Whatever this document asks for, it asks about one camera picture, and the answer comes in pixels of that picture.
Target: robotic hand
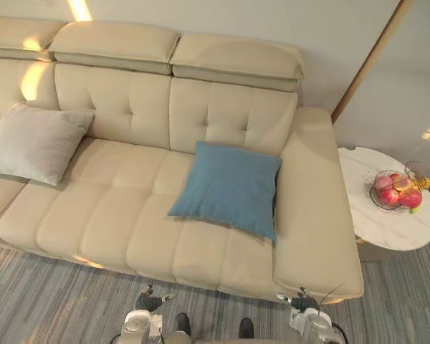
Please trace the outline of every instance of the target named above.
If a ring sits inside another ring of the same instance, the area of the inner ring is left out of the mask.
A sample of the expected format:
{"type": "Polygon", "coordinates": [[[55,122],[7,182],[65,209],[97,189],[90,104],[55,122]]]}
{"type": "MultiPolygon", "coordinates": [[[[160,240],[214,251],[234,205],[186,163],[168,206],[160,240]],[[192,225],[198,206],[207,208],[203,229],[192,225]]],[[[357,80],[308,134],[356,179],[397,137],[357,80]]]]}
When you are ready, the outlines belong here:
{"type": "Polygon", "coordinates": [[[147,285],[146,289],[140,292],[135,300],[135,307],[132,312],[126,315],[124,325],[121,330],[119,343],[149,343],[150,338],[161,337],[163,317],[152,315],[164,302],[172,300],[175,294],[164,297],[151,296],[153,286],[147,285]]]}
{"type": "Polygon", "coordinates": [[[164,302],[172,300],[175,294],[169,294],[164,297],[154,297],[153,285],[147,285],[146,289],[143,290],[135,300],[135,310],[147,310],[149,312],[154,312],[157,310],[164,302]]]}
{"type": "Polygon", "coordinates": [[[290,299],[283,294],[277,294],[277,298],[290,304],[290,327],[300,331],[305,343],[348,344],[344,330],[332,322],[327,313],[320,311],[321,303],[319,305],[304,287],[300,288],[298,297],[290,299]]]}

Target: beige leather sofa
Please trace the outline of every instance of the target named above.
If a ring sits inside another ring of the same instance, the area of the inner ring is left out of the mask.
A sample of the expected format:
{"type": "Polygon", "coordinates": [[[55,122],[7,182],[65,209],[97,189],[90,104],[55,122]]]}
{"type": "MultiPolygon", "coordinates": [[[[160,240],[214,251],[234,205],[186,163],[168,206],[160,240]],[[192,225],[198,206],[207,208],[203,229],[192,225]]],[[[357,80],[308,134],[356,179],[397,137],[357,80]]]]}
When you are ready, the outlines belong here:
{"type": "Polygon", "coordinates": [[[16,102],[95,110],[60,185],[0,175],[0,246],[272,301],[342,283],[328,301],[360,297],[330,117],[297,107],[302,64],[254,39],[0,18],[0,117],[16,102]],[[276,243],[167,216],[197,140],[283,159],[276,243]]]}

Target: gray carpet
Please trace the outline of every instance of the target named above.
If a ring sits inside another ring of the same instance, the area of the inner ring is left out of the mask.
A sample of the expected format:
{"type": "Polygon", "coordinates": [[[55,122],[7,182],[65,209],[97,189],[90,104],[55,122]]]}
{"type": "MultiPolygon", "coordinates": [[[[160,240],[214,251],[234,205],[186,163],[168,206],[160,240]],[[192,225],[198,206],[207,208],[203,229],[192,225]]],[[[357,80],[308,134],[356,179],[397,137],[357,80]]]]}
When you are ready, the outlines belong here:
{"type": "MultiPolygon", "coordinates": [[[[326,306],[351,343],[430,343],[430,244],[363,263],[365,294],[326,306]]],[[[0,249],[0,343],[109,343],[150,280],[0,249]]],[[[187,312],[196,338],[235,338],[253,320],[258,338],[284,338],[289,310],[272,302],[154,282],[164,333],[187,312]]]]}

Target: white wall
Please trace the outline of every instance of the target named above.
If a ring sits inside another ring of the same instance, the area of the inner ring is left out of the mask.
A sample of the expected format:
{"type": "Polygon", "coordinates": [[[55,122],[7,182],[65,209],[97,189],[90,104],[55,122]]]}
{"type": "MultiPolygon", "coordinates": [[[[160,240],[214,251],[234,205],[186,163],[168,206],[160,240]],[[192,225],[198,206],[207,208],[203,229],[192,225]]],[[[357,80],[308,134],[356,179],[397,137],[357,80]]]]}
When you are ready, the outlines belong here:
{"type": "Polygon", "coordinates": [[[430,165],[430,0],[416,0],[340,119],[340,145],[430,165]]]}

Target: white marble table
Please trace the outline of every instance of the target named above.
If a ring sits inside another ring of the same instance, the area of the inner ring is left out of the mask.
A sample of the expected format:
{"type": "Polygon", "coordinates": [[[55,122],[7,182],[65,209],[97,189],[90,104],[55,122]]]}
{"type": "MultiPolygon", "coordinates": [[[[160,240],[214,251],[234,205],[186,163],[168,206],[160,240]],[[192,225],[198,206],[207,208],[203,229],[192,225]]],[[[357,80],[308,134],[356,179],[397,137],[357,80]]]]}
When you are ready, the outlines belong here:
{"type": "Polygon", "coordinates": [[[428,191],[422,191],[422,203],[415,214],[404,207],[387,211],[371,201],[369,192],[376,174],[382,170],[404,173],[402,163],[362,147],[339,148],[339,158],[361,259],[382,259],[392,251],[410,251],[430,242],[428,191]]]}

